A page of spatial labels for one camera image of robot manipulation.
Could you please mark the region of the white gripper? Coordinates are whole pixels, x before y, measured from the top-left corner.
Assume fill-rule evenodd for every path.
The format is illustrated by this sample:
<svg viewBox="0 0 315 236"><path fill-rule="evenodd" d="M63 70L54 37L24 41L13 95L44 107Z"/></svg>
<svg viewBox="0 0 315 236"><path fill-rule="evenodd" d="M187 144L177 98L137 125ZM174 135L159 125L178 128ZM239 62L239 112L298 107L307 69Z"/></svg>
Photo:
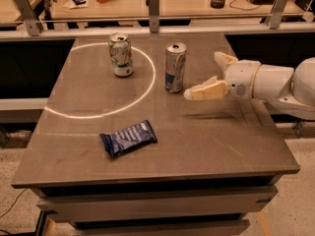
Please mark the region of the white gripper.
<svg viewBox="0 0 315 236"><path fill-rule="evenodd" d="M192 101L213 100L231 96L251 99L255 76L261 66L259 61L240 60L234 56L216 51L214 59L223 71L224 80L213 76L200 85L184 91L184 98Z"/></svg>

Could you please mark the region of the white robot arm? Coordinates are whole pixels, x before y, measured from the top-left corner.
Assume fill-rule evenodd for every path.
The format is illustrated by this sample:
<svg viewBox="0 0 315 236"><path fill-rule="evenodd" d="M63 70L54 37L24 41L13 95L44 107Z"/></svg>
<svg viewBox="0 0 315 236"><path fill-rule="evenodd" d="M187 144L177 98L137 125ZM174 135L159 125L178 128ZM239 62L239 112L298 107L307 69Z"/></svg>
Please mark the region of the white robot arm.
<svg viewBox="0 0 315 236"><path fill-rule="evenodd" d="M296 69L238 60L222 52L214 54L223 79L213 76L184 91L187 100L213 100L231 95L244 100L262 100L281 113L315 119L315 59L302 61Z"/></svg>

